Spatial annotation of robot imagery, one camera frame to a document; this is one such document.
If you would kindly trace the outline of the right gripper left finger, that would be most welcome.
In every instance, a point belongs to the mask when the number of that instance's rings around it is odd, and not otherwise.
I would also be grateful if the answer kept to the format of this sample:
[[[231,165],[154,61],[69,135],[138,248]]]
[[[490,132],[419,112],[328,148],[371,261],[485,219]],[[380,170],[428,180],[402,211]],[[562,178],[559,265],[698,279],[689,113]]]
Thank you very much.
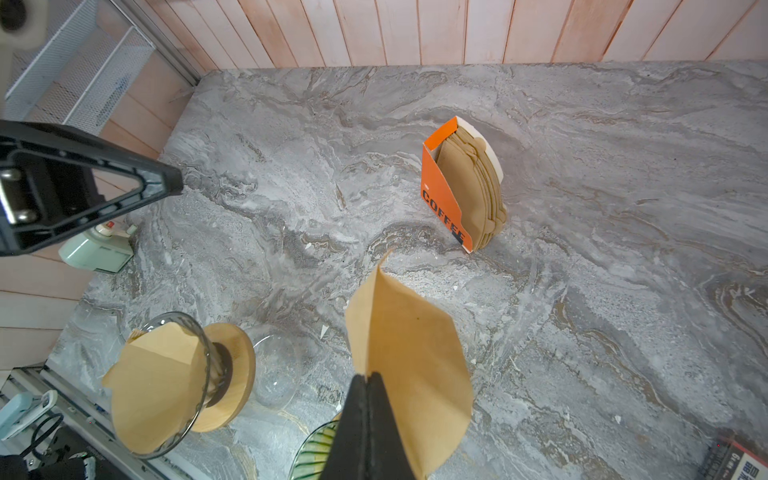
[[[368,420],[367,381],[364,376],[356,375],[350,383],[322,480],[368,478]]]

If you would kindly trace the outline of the brown paper coffee filter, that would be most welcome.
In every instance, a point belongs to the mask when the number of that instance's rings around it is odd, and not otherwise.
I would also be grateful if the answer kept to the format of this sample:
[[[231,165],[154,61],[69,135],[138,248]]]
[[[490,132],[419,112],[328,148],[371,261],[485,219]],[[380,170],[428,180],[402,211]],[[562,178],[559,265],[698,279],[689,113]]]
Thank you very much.
[[[206,365],[198,336],[177,323],[128,341],[102,379],[123,445],[149,455],[182,432],[201,401]]]

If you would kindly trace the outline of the green glass dripper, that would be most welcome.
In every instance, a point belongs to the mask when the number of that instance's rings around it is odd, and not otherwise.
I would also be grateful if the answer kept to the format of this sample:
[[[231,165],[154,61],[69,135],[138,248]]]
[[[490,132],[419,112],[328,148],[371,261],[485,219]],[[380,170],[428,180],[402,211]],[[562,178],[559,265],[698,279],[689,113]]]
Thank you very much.
[[[312,431],[299,447],[289,470],[289,480],[318,480],[321,478],[338,430],[340,417]]]

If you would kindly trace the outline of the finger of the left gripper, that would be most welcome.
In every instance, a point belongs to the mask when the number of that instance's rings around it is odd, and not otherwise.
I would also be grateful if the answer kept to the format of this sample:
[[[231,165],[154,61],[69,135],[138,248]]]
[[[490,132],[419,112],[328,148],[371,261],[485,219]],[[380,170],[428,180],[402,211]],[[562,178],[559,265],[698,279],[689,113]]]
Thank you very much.
[[[77,128],[1,122],[1,255],[34,253],[182,193],[182,173]]]

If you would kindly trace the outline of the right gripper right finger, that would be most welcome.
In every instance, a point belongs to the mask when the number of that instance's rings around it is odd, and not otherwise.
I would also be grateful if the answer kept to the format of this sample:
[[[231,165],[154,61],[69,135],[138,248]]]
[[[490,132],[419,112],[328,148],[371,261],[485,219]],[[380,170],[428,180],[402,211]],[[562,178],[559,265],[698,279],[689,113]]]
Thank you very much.
[[[414,480],[382,376],[367,380],[367,478]]]

